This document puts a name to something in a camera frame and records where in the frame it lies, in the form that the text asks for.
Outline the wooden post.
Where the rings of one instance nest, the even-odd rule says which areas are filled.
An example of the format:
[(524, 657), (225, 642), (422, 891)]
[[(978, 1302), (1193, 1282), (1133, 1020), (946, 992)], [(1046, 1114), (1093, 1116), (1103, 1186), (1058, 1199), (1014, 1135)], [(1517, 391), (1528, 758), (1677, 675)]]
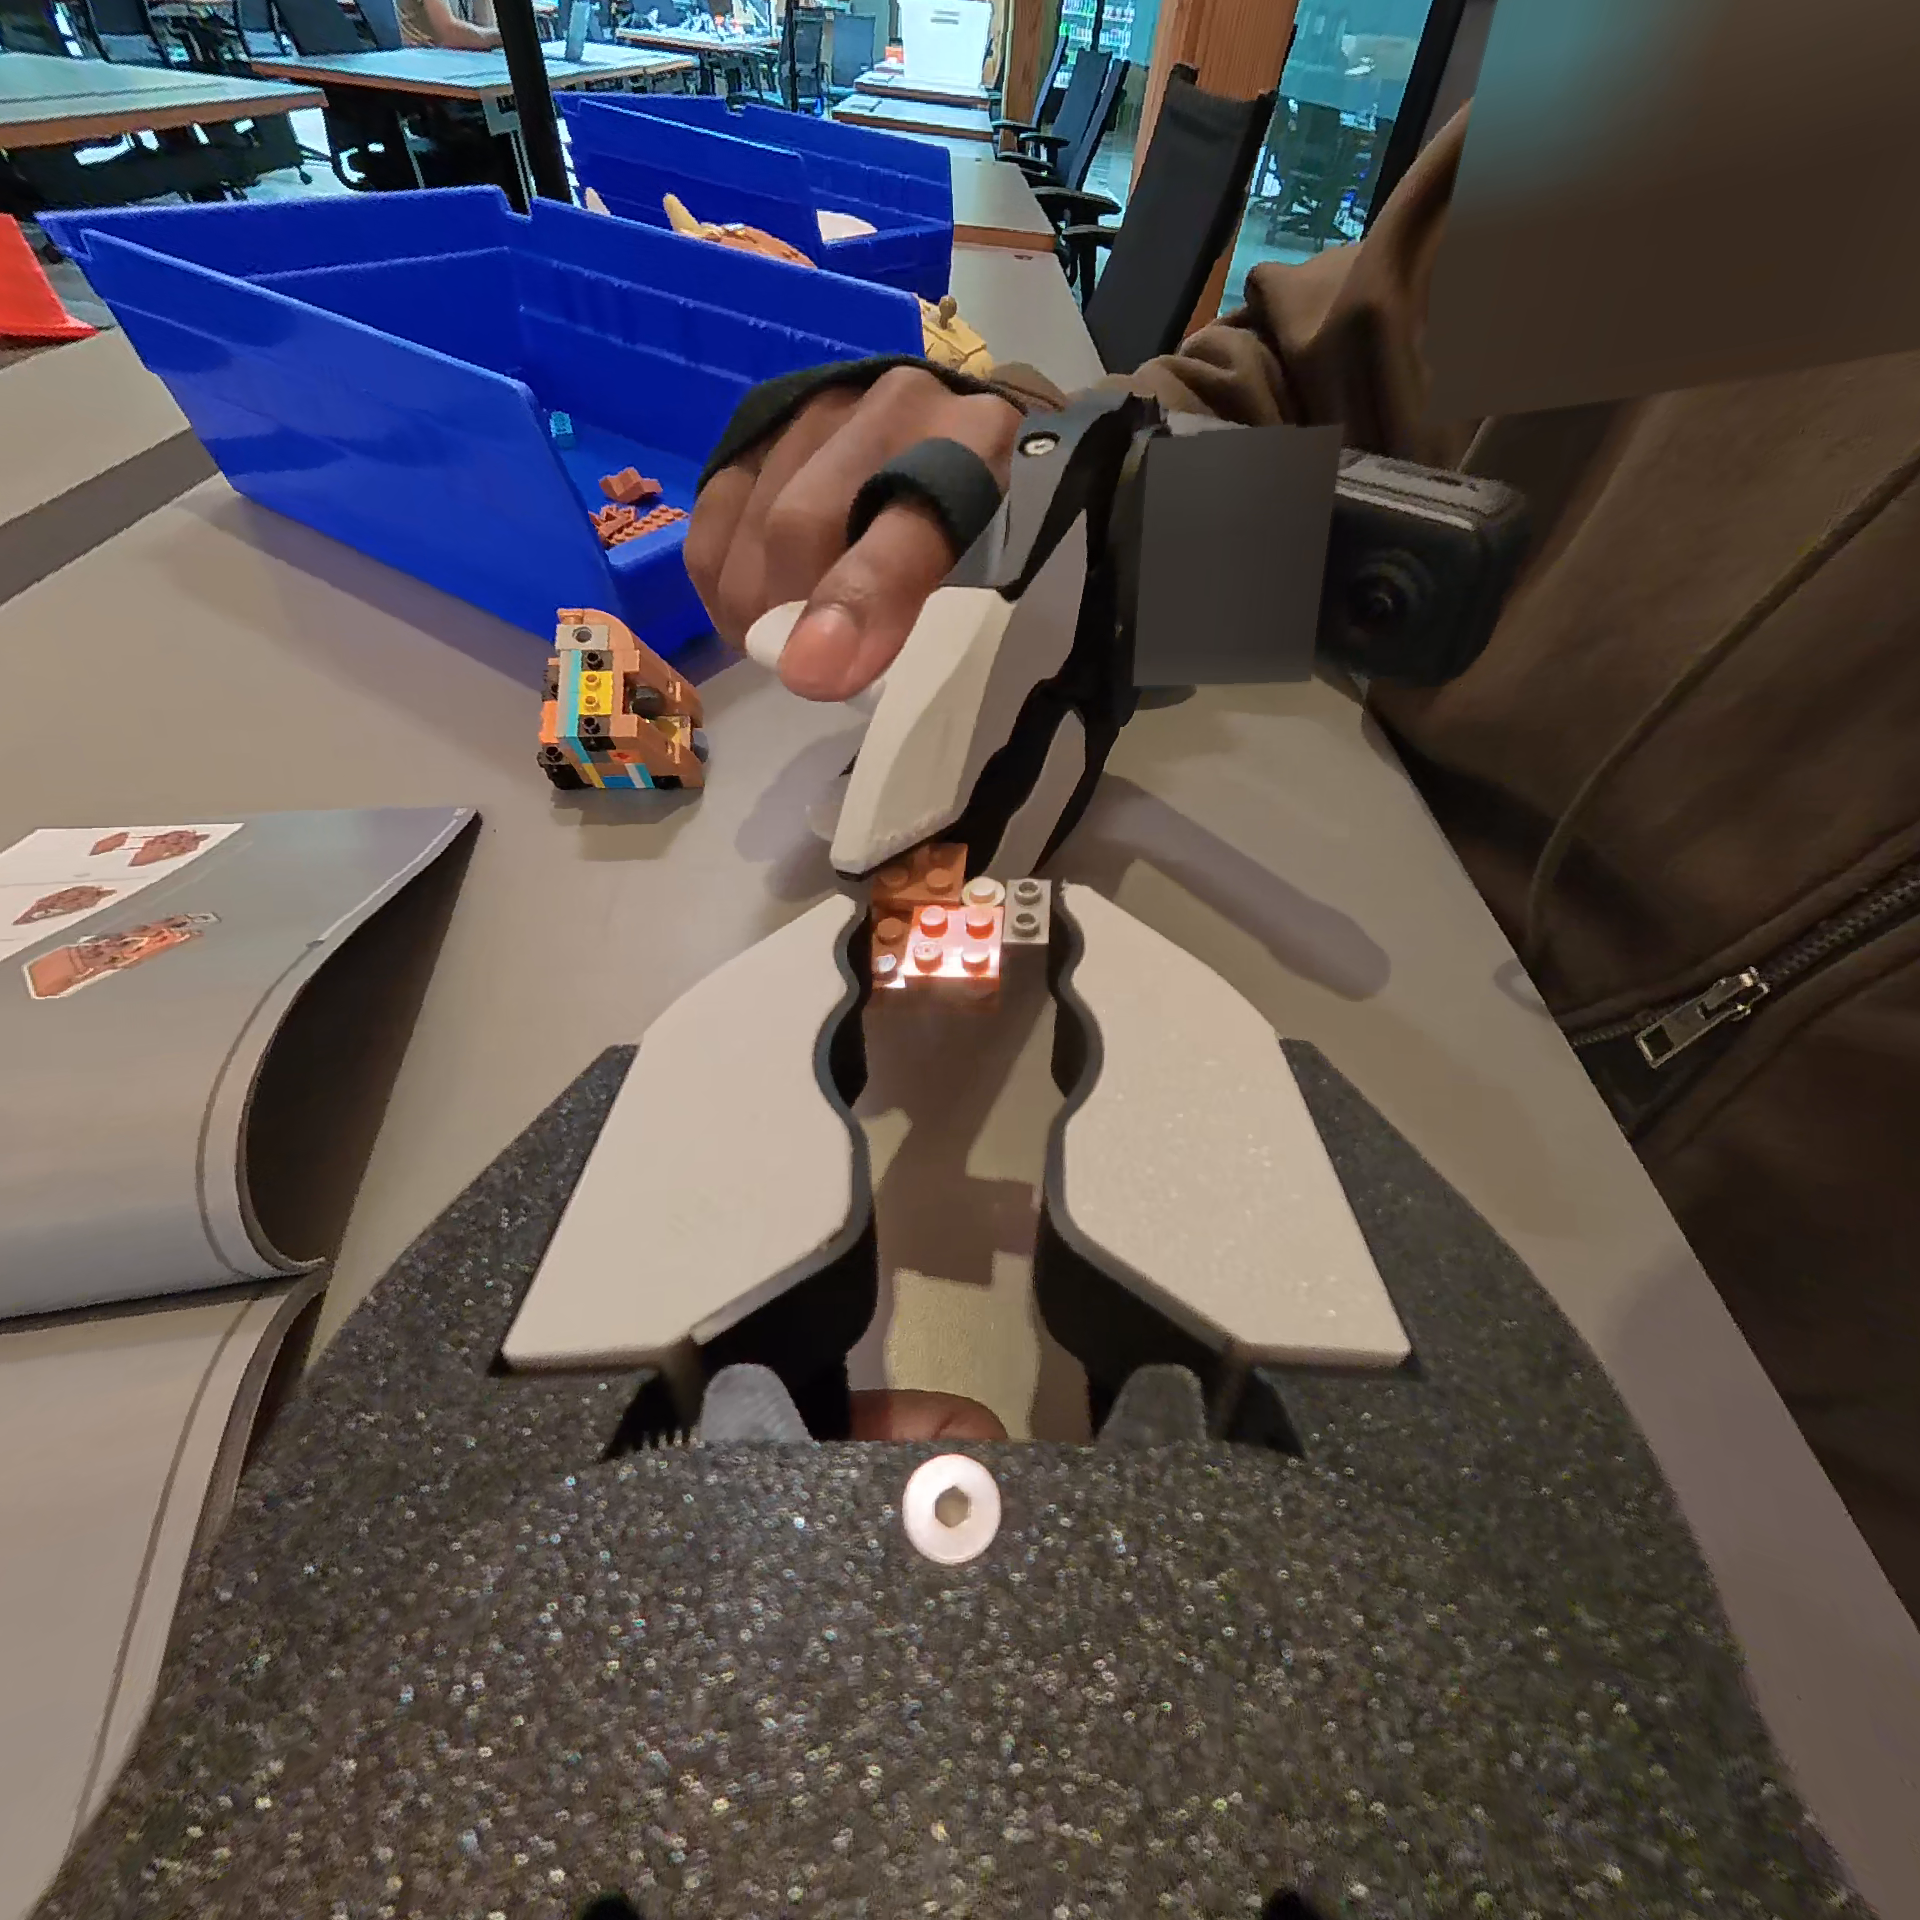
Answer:
[(1295, 2), (1165, 2), (1162, 54), (1191, 67), (1199, 89), (1249, 100), (1277, 89), (1295, 15)]

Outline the grey desk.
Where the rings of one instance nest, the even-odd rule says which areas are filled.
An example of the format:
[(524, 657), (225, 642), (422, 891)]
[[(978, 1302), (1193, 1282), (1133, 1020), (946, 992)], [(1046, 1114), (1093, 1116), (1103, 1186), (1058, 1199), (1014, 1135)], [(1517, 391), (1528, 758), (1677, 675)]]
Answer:
[[(380, 1043), (398, 1079), (316, 1351), (561, 1070), (825, 888), (799, 824), (825, 708), (719, 663), (687, 824), (583, 826), (525, 759), (541, 649), (214, 475), (4, 607), (8, 833), (144, 800), (477, 809), (406, 1049)], [(1374, 721), (1329, 682), (1201, 691), (1149, 706), (1111, 780), (1070, 876), (1318, 1048), (1567, 1310), (1820, 1830), (1914, 1915), (1914, 1625)]]

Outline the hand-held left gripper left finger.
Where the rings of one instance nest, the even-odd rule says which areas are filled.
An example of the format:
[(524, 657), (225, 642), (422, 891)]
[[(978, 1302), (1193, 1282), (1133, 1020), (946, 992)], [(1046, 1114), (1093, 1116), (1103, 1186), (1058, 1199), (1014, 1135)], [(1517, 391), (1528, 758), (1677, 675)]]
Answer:
[(687, 987), (644, 1028), (503, 1339), (516, 1374), (804, 1369), (872, 1312), (857, 906), (832, 896)]

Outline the grey instruction booklet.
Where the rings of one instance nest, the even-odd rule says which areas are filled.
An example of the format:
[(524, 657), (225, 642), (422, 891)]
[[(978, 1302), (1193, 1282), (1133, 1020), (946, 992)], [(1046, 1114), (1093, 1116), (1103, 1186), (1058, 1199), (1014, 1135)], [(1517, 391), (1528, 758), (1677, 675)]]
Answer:
[(469, 807), (38, 827), (2, 859), (2, 1841), (26, 1912), (301, 1355)]

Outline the pile of orange bricks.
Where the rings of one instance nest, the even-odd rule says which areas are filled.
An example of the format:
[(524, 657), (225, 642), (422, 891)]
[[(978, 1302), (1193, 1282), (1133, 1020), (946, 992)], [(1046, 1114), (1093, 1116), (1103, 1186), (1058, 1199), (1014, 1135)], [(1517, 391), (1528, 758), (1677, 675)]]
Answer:
[(605, 554), (662, 537), (687, 521), (687, 513), (666, 496), (664, 482), (636, 467), (600, 474), (596, 489), (600, 499), (590, 510), (590, 524)]

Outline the brick vehicle model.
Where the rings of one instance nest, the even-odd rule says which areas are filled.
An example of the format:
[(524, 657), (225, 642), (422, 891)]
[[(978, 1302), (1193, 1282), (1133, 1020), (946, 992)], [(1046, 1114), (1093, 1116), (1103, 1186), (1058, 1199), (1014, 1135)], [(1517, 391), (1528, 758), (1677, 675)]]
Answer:
[(543, 778), (559, 792), (692, 792), (705, 762), (696, 688), (615, 615), (561, 608), (543, 671)]

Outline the orange traffic cone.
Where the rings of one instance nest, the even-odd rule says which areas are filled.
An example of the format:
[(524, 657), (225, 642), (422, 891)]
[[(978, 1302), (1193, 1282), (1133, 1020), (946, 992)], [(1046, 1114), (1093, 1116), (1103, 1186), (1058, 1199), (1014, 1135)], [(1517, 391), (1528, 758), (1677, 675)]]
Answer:
[(71, 316), (8, 216), (2, 228), (0, 335), (4, 345), (65, 345), (98, 330)]

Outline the person's brown jacket torso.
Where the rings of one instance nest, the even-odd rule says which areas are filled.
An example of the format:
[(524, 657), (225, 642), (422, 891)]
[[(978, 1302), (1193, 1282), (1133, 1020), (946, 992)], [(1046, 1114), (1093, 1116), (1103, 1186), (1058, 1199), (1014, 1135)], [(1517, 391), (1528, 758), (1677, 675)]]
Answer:
[(1536, 548), (1374, 697), (1905, 1609), (1914, 355), (1481, 424)]

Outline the blue storage bin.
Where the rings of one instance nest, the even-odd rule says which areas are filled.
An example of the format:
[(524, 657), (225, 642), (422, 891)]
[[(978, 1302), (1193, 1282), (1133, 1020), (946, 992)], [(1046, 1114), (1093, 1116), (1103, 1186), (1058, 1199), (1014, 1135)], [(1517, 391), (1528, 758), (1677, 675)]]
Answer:
[(948, 296), (948, 155), (905, 135), (719, 98), (559, 98), (574, 172), (608, 210), (666, 227), (676, 196), (708, 224), (772, 234), (815, 265), (928, 303)]
[(600, 608), (661, 657), (708, 631), (686, 527), (604, 548), (599, 480), (689, 510), (749, 387), (924, 345), (908, 294), (489, 186), (40, 227), (234, 491), (527, 633)]

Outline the orange brick assembly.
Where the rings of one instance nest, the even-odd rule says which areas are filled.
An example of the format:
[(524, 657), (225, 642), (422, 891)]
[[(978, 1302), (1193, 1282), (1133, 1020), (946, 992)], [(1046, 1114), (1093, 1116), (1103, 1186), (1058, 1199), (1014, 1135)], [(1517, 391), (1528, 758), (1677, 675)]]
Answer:
[(998, 992), (1006, 963), (1024, 970), (1046, 952), (1048, 880), (998, 880), (1002, 906), (968, 911), (970, 879), (962, 844), (924, 844), (878, 868), (869, 915), (874, 995), (982, 1001)]

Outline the wood-edged long table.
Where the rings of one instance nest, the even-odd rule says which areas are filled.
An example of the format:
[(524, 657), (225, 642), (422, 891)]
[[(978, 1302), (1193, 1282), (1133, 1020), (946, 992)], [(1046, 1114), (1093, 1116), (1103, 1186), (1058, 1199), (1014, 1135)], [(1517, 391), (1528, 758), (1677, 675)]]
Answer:
[(2, 150), (68, 150), (88, 139), (223, 126), (318, 111), (318, 87), (142, 64), (2, 54)]

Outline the person's right hand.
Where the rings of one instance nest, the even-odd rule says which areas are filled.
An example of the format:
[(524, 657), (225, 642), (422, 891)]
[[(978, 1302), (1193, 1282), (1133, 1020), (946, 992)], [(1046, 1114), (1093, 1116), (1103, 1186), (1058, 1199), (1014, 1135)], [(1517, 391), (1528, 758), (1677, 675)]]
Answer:
[(863, 482), (918, 441), (968, 447), (1002, 484), (1022, 408), (948, 391), (926, 368), (869, 391), (830, 391), (698, 495), (684, 543), (710, 627), (730, 642), (769, 608), (802, 603), (780, 678), (799, 697), (840, 704), (898, 657), (924, 603), (958, 563), (918, 504), (881, 513), (857, 543), (847, 513)]

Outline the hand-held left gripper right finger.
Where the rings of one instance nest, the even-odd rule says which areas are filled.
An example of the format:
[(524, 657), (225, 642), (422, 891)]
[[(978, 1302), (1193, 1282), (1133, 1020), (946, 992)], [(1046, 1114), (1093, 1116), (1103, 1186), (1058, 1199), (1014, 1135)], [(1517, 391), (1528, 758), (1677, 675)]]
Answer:
[(1226, 1363), (1398, 1369), (1408, 1332), (1271, 1022), (1081, 883), (1052, 934), (1056, 1337), (1126, 1371), (1126, 1295)]

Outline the black pole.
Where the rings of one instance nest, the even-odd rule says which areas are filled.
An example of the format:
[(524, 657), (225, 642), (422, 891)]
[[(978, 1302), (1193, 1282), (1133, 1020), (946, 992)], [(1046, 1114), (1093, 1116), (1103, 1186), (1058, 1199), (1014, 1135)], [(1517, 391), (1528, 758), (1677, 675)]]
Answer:
[(533, 2), (494, 2), (500, 54), (511, 83), (516, 115), (519, 172), (525, 196), (574, 203), (559, 120), (553, 105), (543, 44)]

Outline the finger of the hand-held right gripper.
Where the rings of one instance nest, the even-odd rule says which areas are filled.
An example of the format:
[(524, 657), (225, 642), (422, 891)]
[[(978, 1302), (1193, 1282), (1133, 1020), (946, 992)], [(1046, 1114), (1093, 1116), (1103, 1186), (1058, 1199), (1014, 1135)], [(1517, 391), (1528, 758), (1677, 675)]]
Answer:
[(830, 859), (874, 873), (950, 827), (1030, 692), (1010, 635), (1014, 607), (986, 588), (942, 588), (886, 671), (847, 776)]
[(1120, 721), (1077, 704), (1026, 704), (1010, 740), (1010, 880), (1045, 873), (1078, 824)]

